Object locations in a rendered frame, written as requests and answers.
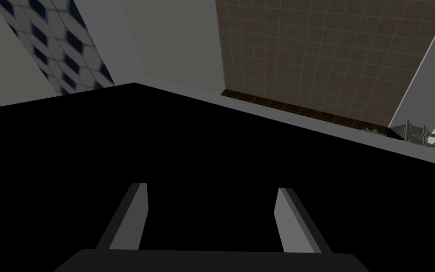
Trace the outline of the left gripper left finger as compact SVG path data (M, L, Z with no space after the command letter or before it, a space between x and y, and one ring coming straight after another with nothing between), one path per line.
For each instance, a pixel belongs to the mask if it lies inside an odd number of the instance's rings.
M96 249L138 250L148 214L146 183L133 183L115 211Z

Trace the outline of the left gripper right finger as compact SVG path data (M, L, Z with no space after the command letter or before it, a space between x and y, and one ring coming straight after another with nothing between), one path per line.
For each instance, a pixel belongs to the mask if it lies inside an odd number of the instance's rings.
M288 253L332 253L315 222L292 188L280 187L274 218L283 250Z

